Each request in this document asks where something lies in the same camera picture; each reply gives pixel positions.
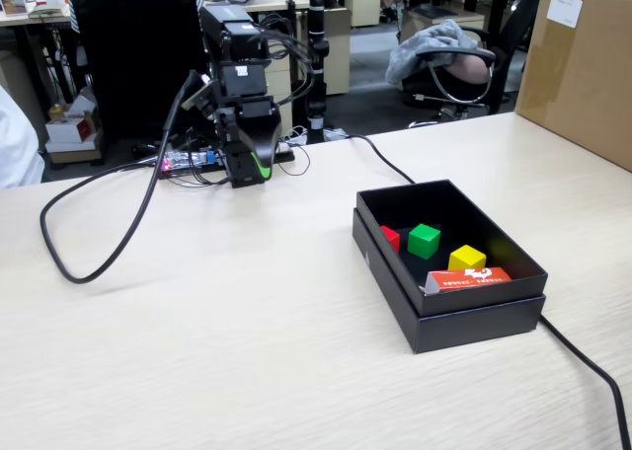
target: robotic arm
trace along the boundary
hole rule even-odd
[[[262,184],[281,135],[278,105],[267,95],[268,41],[239,6],[204,6],[200,18],[211,79],[183,108],[196,107],[214,122],[234,187]]]

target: gray cloth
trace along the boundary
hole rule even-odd
[[[473,49],[477,46],[476,40],[466,36],[454,21],[448,19],[438,26],[419,31],[394,49],[391,52],[388,70],[386,70],[386,81],[397,85],[406,77],[426,68],[427,63],[416,55],[417,52],[424,51],[424,49],[443,47]],[[457,55],[451,53],[437,54],[433,59],[433,65],[437,67],[451,65],[456,57]]]

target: red cube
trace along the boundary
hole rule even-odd
[[[382,228],[382,233],[384,233],[384,236],[386,237],[388,242],[391,244],[393,249],[397,253],[399,253],[399,233],[391,230],[387,226],[382,226],[381,228]]]

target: white label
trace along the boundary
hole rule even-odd
[[[546,19],[574,29],[580,18],[583,4],[582,0],[551,0]]]

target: office chair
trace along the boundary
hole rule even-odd
[[[412,96],[415,106],[437,110],[438,118],[447,114],[449,119],[445,120],[464,119],[469,107],[487,108],[488,114],[496,114],[503,101],[514,52],[535,23],[539,1],[521,0],[505,27],[496,36],[480,29],[463,28],[467,32],[477,34],[493,54],[453,47],[418,53],[429,66],[402,81],[404,93]],[[490,70],[488,84],[471,85],[453,77],[441,67],[433,67],[433,56],[446,52],[481,58]],[[443,109],[444,104],[456,105],[455,113]],[[410,127],[437,122],[441,120],[420,121],[411,124]]]

